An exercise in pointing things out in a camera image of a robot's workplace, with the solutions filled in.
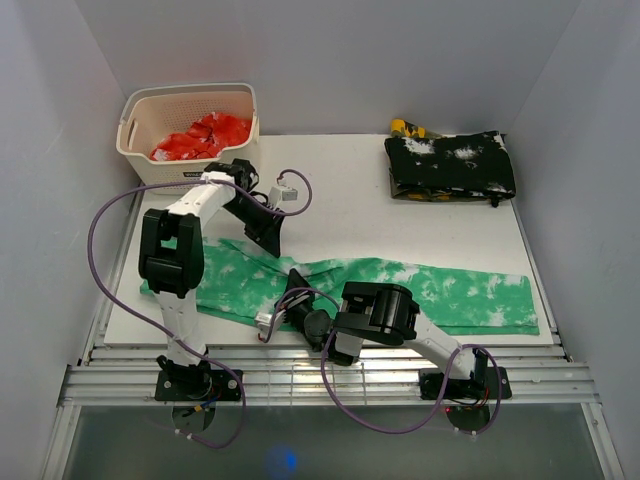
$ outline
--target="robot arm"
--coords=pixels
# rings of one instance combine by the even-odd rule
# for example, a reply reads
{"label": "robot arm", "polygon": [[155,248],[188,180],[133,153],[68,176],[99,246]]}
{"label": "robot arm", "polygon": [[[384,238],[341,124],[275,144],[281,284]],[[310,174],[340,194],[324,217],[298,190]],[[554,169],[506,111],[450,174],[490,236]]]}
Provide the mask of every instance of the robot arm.
{"label": "robot arm", "polygon": [[[231,165],[211,163],[201,179],[223,180],[245,191],[251,191],[258,182],[251,164],[239,159]],[[269,206],[275,211],[283,199],[295,199],[295,190],[281,185],[274,187]],[[244,222],[245,234],[251,240],[275,257],[280,256],[280,228],[284,217],[265,211],[228,185],[196,186],[166,209],[148,210],[142,222],[140,276],[147,280],[160,304],[164,325],[200,354],[207,350],[195,299],[195,289],[204,274],[202,231],[221,208]],[[175,247],[163,243],[171,239],[175,240]],[[173,385],[179,394],[198,398],[210,387],[209,364],[200,362],[172,339],[169,339],[166,357],[159,357],[158,363],[164,372],[163,378],[168,378],[167,385]],[[157,400],[166,399],[158,397],[156,390]]]}
{"label": "robot arm", "polygon": [[[309,288],[307,281],[292,269],[289,272],[287,290]],[[322,350],[333,328],[337,333],[329,345],[329,359],[339,365],[351,365],[362,350],[364,340],[388,346],[405,346],[415,350],[444,372],[451,355],[460,349],[460,343],[434,325],[420,312],[410,290],[393,284],[347,282],[342,291],[342,307],[333,325],[327,312],[314,310],[314,294],[299,292],[291,296],[291,302],[277,313],[275,322],[291,324],[302,333],[314,351]],[[261,337],[267,336],[268,323],[265,314],[258,314],[256,326]],[[494,369],[487,369],[487,357],[480,351],[465,349],[453,361],[445,392],[447,399],[478,398],[484,395],[496,381]],[[503,379],[506,371],[500,369]],[[420,386],[425,399],[437,397],[444,375],[422,370]]]}

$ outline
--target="plastic basket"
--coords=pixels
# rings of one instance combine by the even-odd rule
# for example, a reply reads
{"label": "plastic basket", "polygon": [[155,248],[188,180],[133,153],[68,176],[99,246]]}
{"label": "plastic basket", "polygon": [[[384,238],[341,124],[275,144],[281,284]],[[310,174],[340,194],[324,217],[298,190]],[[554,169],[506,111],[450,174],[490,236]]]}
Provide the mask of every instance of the plastic basket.
{"label": "plastic basket", "polygon": [[[167,135],[186,132],[196,120],[211,112],[252,119],[249,139],[242,145],[222,149],[218,157],[158,162],[149,159],[155,146]],[[253,88],[245,83],[209,83],[138,90],[127,101],[116,139],[116,148],[129,160],[147,185],[197,179],[212,161],[231,163],[249,160],[260,171],[259,121]],[[189,187],[154,190],[180,194]]]}

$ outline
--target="red fabric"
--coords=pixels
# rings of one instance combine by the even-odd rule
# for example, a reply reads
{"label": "red fabric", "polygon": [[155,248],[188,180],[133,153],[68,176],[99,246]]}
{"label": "red fabric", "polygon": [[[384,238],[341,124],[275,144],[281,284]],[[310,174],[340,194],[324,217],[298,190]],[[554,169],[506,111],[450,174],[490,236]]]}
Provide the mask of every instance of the red fabric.
{"label": "red fabric", "polygon": [[225,147],[241,145],[249,139],[251,120],[226,113],[210,113],[194,122],[186,133],[172,133],[153,149],[156,161],[215,158]]}

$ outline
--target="green cloth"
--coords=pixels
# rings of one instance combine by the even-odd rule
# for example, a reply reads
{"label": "green cloth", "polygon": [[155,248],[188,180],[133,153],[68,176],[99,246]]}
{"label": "green cloth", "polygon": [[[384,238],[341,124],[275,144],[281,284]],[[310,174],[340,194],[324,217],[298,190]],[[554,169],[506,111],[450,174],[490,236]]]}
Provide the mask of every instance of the green cloth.
{"label": "green cloth", "polygon": [[[437,326],[451,335],[538,335],[529,279],[402,263],[380,258],[331,259],[299,264],[291,257],[255,253],[246,242],[220,239],[204,247],[205,272],[196,292],[198,311],[253,325],[258,311],[272,312],[290,268],[311,286],[340,299],[347,281],[389,282],[407,287]],[[151,293],[146,282],[142,293]],[[335,307],[318,298],[314,307]]]}

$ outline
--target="white table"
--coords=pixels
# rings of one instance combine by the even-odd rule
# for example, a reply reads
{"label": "white table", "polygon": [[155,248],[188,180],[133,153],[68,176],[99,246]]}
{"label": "white table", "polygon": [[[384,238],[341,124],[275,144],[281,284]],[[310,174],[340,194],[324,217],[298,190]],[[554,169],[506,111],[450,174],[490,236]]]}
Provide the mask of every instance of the white table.
{"label": "white table", "polygon": [[[261,182],[268,192],[284,168],[303,172],[313,186],[307,212],[286,218],[282,255],[299,262],[337,257],[382,257],[436,267],[526,275],[531,281],[540,335],[466,335],[464,343],[485,345],[552,345],[549,322],[536,285],[513,207],[482,203],[436,204],[392,200],[384,135],[265,136],[261,142]],[[299,208],[305,198],[284,209]],[[127,252],[117,296],[136,310],[162,321],[151,296],[139,293],[138,253],[142,216],[149,208],[165,208],[176,197],[145,194]],[[209,223],[209,238],[246,239],[243,224],[226,211]],[[206,342],[215,346],[265,347],[251,326],[200,315]],[[111,311],[104,342],[111,346],[159,346],[165,336],[118,307]],[[304,347],[302,336],[278,332],[269,345]]]}

